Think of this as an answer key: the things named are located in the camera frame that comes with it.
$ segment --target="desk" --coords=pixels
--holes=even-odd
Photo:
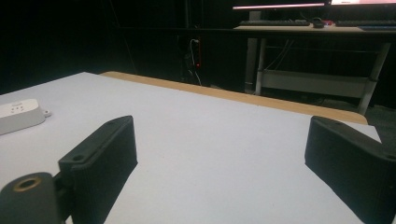
[[[277,34],[285,33],[286,36],[294,38],[299,35],[312,35],[325,37],[329,35],[339,35],[342,39],[343,36],[348,35],[361,35],[364,38],[365,35],[382,35],[382,34],[394,34],[396,39],[396,31],[363,31],[358,27],[336,27],[329,26],[323,29],[315,29],[311,26],[239,26],[236,30],[249,30],[249,31],[264,31],[274,32]],[[265,39],[261,40],[260,59],[259,65],[257,66],[257,80],[256,80],[256,93],[261,93],[261,87],[284,89],[291,91],[308,91],[323,94],[341,95],[347,97],[361,98],[359,103],[358,111],[361,114],[365,114],[367,106],[370,103],[371,97],[375,90],[376,82],[378,81],[379,74],[382,69],[382,65],[387,58],[387,54],[390,48],[390,42],[382,42],[380,51],[376,55],[376,60],[373,65],[373,70],[369,77],[338,77],[329,75],[319,74],[307,74],[307,73],[296,73],[296,72],[285,72],[285,71],[264,71],[264,49]],[[249,48],[251,55],[255,55],[254,44]]]
[[[114,77],[122,80],[129,80],[132,82],[144,83],[159,87],[170,88],[174,90],[195,92],[198,94],[214,96],[214,97],[233,100],[241,103],[261,105],[261,106],[287,110],[287,111],[292,111],[306,115],[312,115],[312,116],[315,115],[329,119],[338,119],[338,120],[349,121],[354,123],[367,124],[367,119],[363,115],[345,110],[331,109],[331,108],[315,106],[315,105],[299,104],[290,101],[260,97],[256,95],[244,94],[235,91],[224,91],[224,90],[218,90],[207,87],[199,87],[185,83],[161,80],[151,77],[135,76],[135,75],[119,73],[119,72],[107,72],[107,73],[103,73],[102,75],[106,77]]]
[[[139,164],[108,223],[361,223],[304,165],[311,116],[86,73],[0,104],[26,98],[53,114],[0,136],[1,187],[57,174],[57,160],[104,122],[133,115]],[[374,127],[348,125],[379,140]]]

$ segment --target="table leg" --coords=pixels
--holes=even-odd
[[[366,82],[364,87],[363,95],[361,96],[361,101],[358,106],[358,112],[362,115],[366,113],[367,107],[370,104],[370,100],[373,96],[376,82],[378,81],[379,74],[381,73],[382,65],[387,59],[388,51],[390,48],[390,43],[382,44],[381,50],[378,52],[373,70]]]
[[[266,44],[266,39],[262,38],[262,42],[260,44],[259,66],[257,68],[256,91],[255,91],[256,95],[261,95],[262,93],[262,74],[264,73],[265,44]]]

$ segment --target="white device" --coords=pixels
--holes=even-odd
[[[36,99],[22,100],[0,105],[0,134],[40,124],[50,116],[48,110],[41,110]]]

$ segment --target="cable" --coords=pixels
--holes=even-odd
[[[197,40],[197,39],[190,40],[190,52],[191,52],[191,59],[192,59],[192,67],[195,68],[194,52],[192,51],[192,41],[195,43],[199,43],[199,40]],[[198,79],[199,85],[202,86],[201,79],[199,78],[198,73],[195,71],[195,69],[194,69],[194,74]]]
[[[288,52],[291,48],[291,45],[294,43],[294,40],[291,40],[290,44],[286,47],[285,53],[283,54],[282,58],[280,59],[279,63],[277,63],[276,67],[274,68],[274,70],[276,70],[283,62],[283,60],[285,59],[286,55],[288,55]]]
[[[285,53],[285,51],[286,51],[286,49],[287,49],[287,47],[288,47],[289,42],[290,42],[289,40],[286,41],[286,44],[285,44],[285,46],[283,47],[282,51],[280,51],[280,53],[276,56],[276,58],[275,58],[268,66],[266,66],[266,67],[263,69],[263,71],[268,70],[268,69],[277,61],[277,59]]]

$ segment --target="keyboard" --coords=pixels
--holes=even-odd
[[[309,26],[309,21],[241,21],[241,26]]]
[[[339,27],[356,27],[356,26],[396,26],[396,21],[336,21]]]

